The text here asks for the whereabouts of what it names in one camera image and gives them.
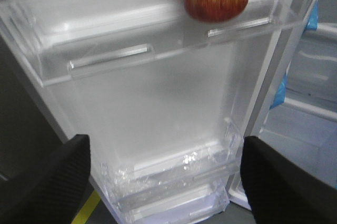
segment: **refrigerator door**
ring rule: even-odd
[[[1,0],[1,35],[119,223],[223,211],[242,136],[314,0],[249,0],[197,21],[184,0]]]

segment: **clear plastic shelf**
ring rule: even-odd
[[[151,44],[157,60],[191,46],[290,28],[303,22],[311,2],[249,0],[239,16],[209,24],[192,19],[184,0],[2,0],[0,19],[14,54],[25,57],[41,85],[50,85],[73,79],[71,62],[130,46]],[[108,69],[99,65],[95,72]]]

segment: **blue object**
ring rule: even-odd
[[[270,106],[270,109],[275,108],[276,106],[283,104],[285,99],[285,87],[286,87],[286,74],[284,74],[282,82],[279,86],[279,89],[276,92],[275,99],[273,104]]]
[[[318,3],[314,5],[314,8],[312,9],[311,15],[309,17],[309,21],[304,31],[308,31],[308,30],[316,31],[317,24],[318,24]]]

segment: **yellow line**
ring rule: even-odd
[[[101,198],[96,191],[91,193],[88,200],[84,203],[74,220],[71,224],[84,224],[89,219],[92,212],[95,210],[96,206],[100,202]]]

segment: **glass shelf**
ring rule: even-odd
[[[184,0],[2,0],[1,32],[45,86],[290,28],[311,1],[249,0],[239,16],[209,24],[192,19]],[[135,47],[148,51],[133,54]]]

